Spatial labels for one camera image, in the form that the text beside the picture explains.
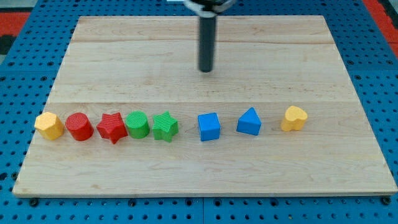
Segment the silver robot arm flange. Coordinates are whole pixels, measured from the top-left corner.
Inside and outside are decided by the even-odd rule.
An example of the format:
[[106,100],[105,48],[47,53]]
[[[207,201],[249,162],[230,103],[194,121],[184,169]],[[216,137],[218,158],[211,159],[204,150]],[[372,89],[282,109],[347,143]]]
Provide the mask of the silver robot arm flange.
[[203,18],[215,17],[236,3],[236,0],[184,0],[183,4],[196,15]]

